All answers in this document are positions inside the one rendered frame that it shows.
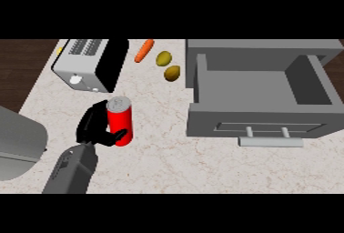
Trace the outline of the yellow-green potato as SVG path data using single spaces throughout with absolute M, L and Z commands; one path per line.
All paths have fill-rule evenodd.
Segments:
M 165 66 L 173 60 L 173 55 L 168 51 L 163 51 L 158 55 L 157 55 L 157 65 L 158 66 Z

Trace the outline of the brown potato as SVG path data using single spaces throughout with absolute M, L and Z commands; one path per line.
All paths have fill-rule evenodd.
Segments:
M 164 72 L 165 79 L 170 82 L 173 82 L 179 78 L 179 76 L 180 76 L 180 66 L 170 66 Z

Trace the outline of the red can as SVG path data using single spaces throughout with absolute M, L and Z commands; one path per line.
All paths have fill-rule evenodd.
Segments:
M 118 147 L 124 147 L 133 138 L 133 122 L 132 122 L 132 102 L 126 96 L 115 96 L 106 104 L 108 109 L 108 122 L 111 132 L 115 133 L 121 129 L 127 134 L 120 141 L 115 142 Z

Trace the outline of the grey open drawer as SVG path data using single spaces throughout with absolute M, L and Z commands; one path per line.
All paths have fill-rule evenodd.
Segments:
M 191 137 L 318 138 L 344 129 L 344 103 L 316 56 L 298 56 L 284 71 L 210 71 L 198 56 Z

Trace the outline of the orange carrot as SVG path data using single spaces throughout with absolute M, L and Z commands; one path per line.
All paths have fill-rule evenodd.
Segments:
M 154 44 L 155 44 L 155 40 L 154 39 L 146 39 L 143 44 L 142 44 L 142 48 L 137 52 L 137 55 L 134 56 L 134 62 L 136 63 L 140 63 L 142 60 L 145 59 L 152 47 L 154 47 Z

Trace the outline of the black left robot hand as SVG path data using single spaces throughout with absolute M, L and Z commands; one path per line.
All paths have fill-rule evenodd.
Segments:
M 95 103 L 93 106 L 84 112 L 83 119 L 77 127 L 78 143 L 84 143 L 84 144 L 92 143 L 93 145 L 101 144 L 106 147 L 111 147 L 127 135 L 126 128 L 117 130 L 114 133 L 106 131 L 108 129 L 106 104 L 108 104 L 106 100 Z

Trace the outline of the silver toaster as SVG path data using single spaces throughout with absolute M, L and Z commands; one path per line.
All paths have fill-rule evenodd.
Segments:
M 52 71 L 74 90 L 111 93 L 127 50 L 127 39 L 68 39 Z

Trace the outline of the grey cabinet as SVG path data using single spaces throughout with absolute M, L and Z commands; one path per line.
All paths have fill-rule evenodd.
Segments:
M 186 88 L 194 87 L 196 56 L 211 71 L 284 71 L 295 57 L 313 55 L 322 65 L 344 51 L 337 39 L 188 39 Z

